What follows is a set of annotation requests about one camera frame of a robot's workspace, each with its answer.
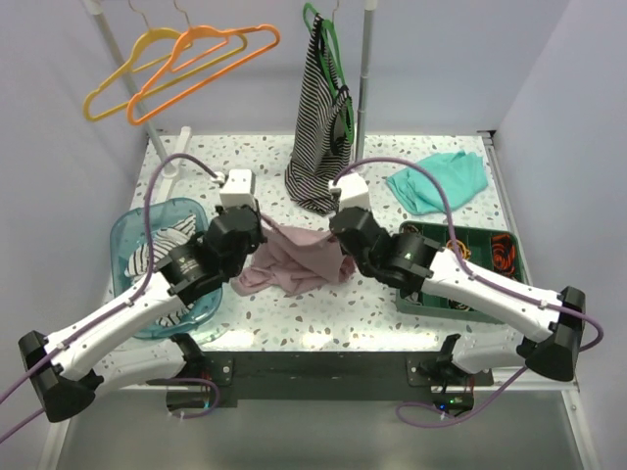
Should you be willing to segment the pink tank top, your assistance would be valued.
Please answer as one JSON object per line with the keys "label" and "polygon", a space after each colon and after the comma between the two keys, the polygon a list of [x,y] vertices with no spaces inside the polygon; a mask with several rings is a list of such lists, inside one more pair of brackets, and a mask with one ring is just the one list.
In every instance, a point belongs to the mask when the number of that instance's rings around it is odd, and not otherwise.
{"label": "pink tank top", "polygon": [[276,286],[294,297],[326,284],[345,283],[355,273],[353,259],[343,253],[330,232],[279,224],[265,214],[262,221],[266,242],[253,254],[250,265],[231,281],[238,295],[253,295]]}

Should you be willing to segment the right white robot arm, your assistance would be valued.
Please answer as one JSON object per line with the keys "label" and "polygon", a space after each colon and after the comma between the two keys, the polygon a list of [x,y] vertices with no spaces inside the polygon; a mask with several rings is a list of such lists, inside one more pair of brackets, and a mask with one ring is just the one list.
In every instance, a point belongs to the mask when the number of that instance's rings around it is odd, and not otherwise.
{"label": "right white robot arm", "polygon": [[391,235],[371,211],[348,208],[330,220],[331,233],[359,272],[395,288],[447,298],[506,325],[489,334],[453,334],[419,371],[441,383],[499,367],[524,366],[559,382],[573,380],[583,336],[584,294],[522,284],[472,263],[415,232]]}

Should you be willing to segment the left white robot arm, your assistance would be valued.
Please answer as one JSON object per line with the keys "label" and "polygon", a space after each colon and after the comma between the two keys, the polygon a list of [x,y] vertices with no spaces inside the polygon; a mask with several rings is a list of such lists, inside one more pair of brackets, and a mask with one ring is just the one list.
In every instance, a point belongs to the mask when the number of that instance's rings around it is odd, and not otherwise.
{"label": "left white robot arm", "polygon": [[209,228],[151,263],[140,281],[77,323],[19,340],[25,378],[49,422],[70,419],[98,395],[127,385],[175,378],[196,382],[203,360],[195,344],[176,333],[147,352],[121,361],[114,350],[155,320],[198,303],[237,277],[247,256],[264,242],[256,204],[219,210]]}

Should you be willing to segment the black white striped top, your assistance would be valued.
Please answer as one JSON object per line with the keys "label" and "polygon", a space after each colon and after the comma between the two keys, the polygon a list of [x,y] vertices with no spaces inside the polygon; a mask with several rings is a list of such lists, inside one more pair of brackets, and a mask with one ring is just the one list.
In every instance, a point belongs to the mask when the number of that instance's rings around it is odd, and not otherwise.
{"label": "black white striped top", "polygon": [[335,210],[328,182],[345,169],[351,159],[353,144],[345,137],[341,115],[350,89],[334,98],[322,69],[320,53],[321,25],[324,17],[313,17],[308,45],[294,145],[284,183],[290,200],[302,209],[320,215]]}

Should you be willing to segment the green hanger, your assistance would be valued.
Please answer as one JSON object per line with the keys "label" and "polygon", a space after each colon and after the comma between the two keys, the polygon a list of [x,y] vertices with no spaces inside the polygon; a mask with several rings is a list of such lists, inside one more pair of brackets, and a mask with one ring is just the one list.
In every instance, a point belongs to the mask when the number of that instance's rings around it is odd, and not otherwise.
{"label": "green hanger", "polygon": [[[347,90],[348,85],[344,75],[339,41],[335,28],[335,12],[339,9],[340,2],[336,2],[336,7],[332,12],[331,19],[323,19],[321,25],[321,42],[324,51],[320,53],[322,58],[322,69],[328,82],[332,96],[336,98],[342,90]],[[349,97],[345,105],[345,111],[341,115],[346,139],[350,144],[355,140],[355,120],[352,98]]]}

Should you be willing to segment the orange hanger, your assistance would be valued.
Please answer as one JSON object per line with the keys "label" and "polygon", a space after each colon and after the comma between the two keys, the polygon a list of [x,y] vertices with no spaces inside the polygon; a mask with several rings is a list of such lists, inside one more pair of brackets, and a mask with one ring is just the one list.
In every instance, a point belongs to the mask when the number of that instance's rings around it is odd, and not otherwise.
{"label": "orange hanger", "polygon": [[[148,122],[211,82],[257,59],[279,45],[279,29],[269,23],[217,28],[190,24],[175,40],[166,61],[129,99],[125,116],[132,125]],[[196,75],[201,78],[147,112],[145,99]]]}

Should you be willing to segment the yellow hanger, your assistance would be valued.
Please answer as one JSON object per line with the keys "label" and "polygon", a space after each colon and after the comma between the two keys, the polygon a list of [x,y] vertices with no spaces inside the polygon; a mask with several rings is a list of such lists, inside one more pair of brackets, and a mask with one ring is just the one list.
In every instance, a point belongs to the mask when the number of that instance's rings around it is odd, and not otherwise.
{"label": "yellow hanger", "polygon": [[[170,58],[170,54],[165,54],[162,57],[154,59],[153,61],[147,62],[146,64],[143,64],[141,66],[137,66],[137,63],[140,60],[141,55],[151,44],[154,44],[158,41],[162,41],[166,39],[175,40],[181,35],[180,31],[177,31],[170,27],[165,27],[165,26],[151,27],[146,17],[146,14],[144,12],[136,9],[130,0],[127,1],[127,4],[128,4],[128,8],[132,12],[142,17],[143,22],[146,25],[146,31],[142,35],[140,35],[139,38],[136,40],[130,52],[129,57],[123,63],[119,65],[118,69],[114,73],[112,73],[108,78],[106,78],[95,90],[91,91],[85,98],[83,102],[82,111],[83,111],[83,116],[88,121],[92,121],[92,122],[99,121],[101,119],[114,115],[122,110],[125,110],[128,107],[129,101],[116,105],[113,108],[110,108],[100,114],[93,114],[90,111],[90,106],[93,100],[98,95],[100,95],[105,89],[107,89],[110,85],[112,85],[119,78],[132,78],[134,74],[146,71],[148,69],[151,69],[153,67],[160,66],[161,64],[166,63]],[[205,51],[199,56],[192,58],[190,61],[182,64],[178,69],[179,70],[184,69],[183,74],[181,74],[180,76],[176,76],[174,79],[155,87],[152,91],[146,92],[144,94],[144,97],[150,97],[160,91],[163,91],[164,89],[174,86],[176,83],[179,83],[185,80],[186,78],[189,78],[190,76],[200,73],[201,71],[205,71],[208,68],[216,64],[219,64],[227,59],[230,59],[232,56],[235,56],[236,54],[240,52],[243,52],[248,46],[247,38],[243,34],[236,34],[235,37],[241,41],[241,45],[238,48],[233,49],[229,52],[226,52],[225,54],[222,54],[220,56],[214,57],[208,62],[206,62],[205,64],[202,64],[199,67],[196,67],[195,69],[191,69],[191,70],[187,69],[189,66],[195,64],[197,61],[200,61],[203,58],[209,57],[214,52],[227,46],[229,44],[229,38],[225,37],[215,47]]]}

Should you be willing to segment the teal plastic basin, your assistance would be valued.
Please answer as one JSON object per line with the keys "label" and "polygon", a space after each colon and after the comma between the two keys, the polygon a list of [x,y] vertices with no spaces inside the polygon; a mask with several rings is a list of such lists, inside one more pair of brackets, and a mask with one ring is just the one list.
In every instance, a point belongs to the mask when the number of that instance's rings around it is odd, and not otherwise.
{"label": "teal plastic basin", "polygon": [[[208,228],[203,208],[187,198],[174,198],[150,208],[150,227],[154,260],[160,261],[170,250],[185,244],[197,232]],[[129,211],[114,224],[110,233],[110,258],[113,294],[117,297],[139,282],[148,266],[144,213]],[[177,333],[189,333],[210,322],[221,303],[222,290],[160,317],[134,335],[137,340],[161,340]]]}

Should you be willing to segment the yellow rolled band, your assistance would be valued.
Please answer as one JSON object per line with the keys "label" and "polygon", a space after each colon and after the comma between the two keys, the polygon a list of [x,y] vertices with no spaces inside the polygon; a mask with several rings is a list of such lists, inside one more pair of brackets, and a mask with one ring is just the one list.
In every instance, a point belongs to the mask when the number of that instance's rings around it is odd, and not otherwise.
{"label": "yellow rolled band", "polygon": [[460,239],[449,239],[446,247],[453,252],[459,253],[463,259],[471,259],[472,251]]}

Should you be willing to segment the teal cloth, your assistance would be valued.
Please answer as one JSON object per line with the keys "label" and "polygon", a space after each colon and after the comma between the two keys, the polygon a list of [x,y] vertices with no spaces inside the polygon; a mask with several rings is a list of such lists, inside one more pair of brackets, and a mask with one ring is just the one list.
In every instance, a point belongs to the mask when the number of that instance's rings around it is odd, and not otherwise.
{"label": "teal cloth", "polygon": [[[452,211],[470,202],[488,186],[483,159],[474,152],[437,153],[417,165],[440,184]],[[412,215],[445,211],[436,187],[418,171],[406,167],[389,176],[386,184],[405,211]]]}

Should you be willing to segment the black white patterned roll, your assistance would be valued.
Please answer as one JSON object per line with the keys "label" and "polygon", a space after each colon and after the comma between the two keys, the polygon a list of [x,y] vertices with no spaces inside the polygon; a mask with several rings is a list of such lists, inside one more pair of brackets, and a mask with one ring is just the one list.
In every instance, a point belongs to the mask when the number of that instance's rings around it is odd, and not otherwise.
{"label": "black white patterned roll", "polygon": [[402,301],[409,306],[422,306],[430,308],[443,308],[460,311],[470,311],[468,305],[453,301],[447,298],[438,296],[426,295],[423,293],[413,293],[409,296],[402,298]]}

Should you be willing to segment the white clothes rack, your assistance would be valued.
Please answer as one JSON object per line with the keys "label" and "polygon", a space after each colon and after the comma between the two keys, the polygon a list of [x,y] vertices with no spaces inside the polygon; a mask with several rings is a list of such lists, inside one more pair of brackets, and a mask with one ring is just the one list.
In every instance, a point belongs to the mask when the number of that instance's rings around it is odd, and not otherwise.
{"label": "white clothes rack", "polygon": [[[362,38],[362,63],[360,73],[360,87],[359,87],[359,99],[353,103],[354,120],[355,120],[355,140],[352,148],[352,155],[347,167],[360,161],[363,157],[363,146],[365,141],[364,135],[364,121],[366,116],[366,96],[369,74],[369,63],[371,56],[371,35],[372,35],[372,23],[373,15],[377,8],[377,4],[374,1],[367,1],[363,6],[363,38]],[[303,22],[311,34],[313,18],[315,15],[320,15],[320,12],[315,8],[312,3],[306,3],[302,10]],[[133,89],[131,91],[131,97],[139,89]]]}

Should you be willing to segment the green compartment tray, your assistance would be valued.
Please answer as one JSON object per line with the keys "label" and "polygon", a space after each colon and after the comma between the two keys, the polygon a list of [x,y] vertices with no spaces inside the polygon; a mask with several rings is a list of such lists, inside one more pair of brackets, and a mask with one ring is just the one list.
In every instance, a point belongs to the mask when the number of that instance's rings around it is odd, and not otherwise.
{"label": "green compartment tray", "polygon": [[[445,245],[445,246],[446,246],[447,241],[450,239],[449,229],[448,229],[448,226],[445,224],[407,221],[407,222],[404,222],[400,226],[399,232],[400,233],[410,233],[410,232],[417,233],[419,235],[425,236],[428,239],[435,240],[441,245]],[[515,272],[513,280],[516,280],[518,282],[526,281],[526,274],[525,274],[524,267],[522,266],[522,263],[521,263],[521,252],[518,247],[518,241],[512,233],[503,231],[503,230],[496,230],[496,229],[482,229],[482,228],[472,228],[472,227],[462,227],[462,226],[456,226],[455,232],[456,232],[457,239],[462,240],[462,242],[472,251],[471,259],[466,259],[466,260],[471,261],[472,263],[477,264],[493,272],[495,271],[493,269],[493,264],[492,264],[491,238],[494,235],[501,234],[501,233],[507,233],[511,235],[514,239],[514,243],[516,247],[516,263],[515,263],[516,272]],[[471,308],[470,311],[460,311],[460,310],[443,309],[443,308],[410,306],[402,301],[402,297],[400,293],[396,294],[395,305],[396,305],[397,311],[401,313],[405,313],[405,314],[413,314],[416,316],[428,316],[428,317],[435,317],[435,318],[464,320],[464,321],[471,321],[471,322],[501,324],[501,321],[499,321],[498,319],[491,317],[478,310],[475,310],[473,308]]]}

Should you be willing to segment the orange black rolled belt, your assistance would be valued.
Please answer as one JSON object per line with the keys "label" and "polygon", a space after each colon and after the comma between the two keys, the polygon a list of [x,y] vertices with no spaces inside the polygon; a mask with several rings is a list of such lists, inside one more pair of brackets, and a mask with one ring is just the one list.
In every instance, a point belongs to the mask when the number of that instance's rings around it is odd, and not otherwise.
{"label": "orange black rolled belt", "polygon": [[516,247],[514,239],[507,233],[491,238],[492,264],[495,272],[513,279],[516,268]]}

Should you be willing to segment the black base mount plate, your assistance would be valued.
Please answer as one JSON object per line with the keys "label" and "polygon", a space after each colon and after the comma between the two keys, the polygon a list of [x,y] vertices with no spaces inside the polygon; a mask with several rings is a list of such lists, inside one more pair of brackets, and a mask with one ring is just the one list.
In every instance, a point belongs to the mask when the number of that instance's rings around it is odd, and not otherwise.
{"label": "black base mount plate", "polygon": [[422,370],[437,352],[203,352],[184,335],[175,339],[187,360],[179,375],[214,382],[223,407],[240,400],[430,401],[441,385]]}

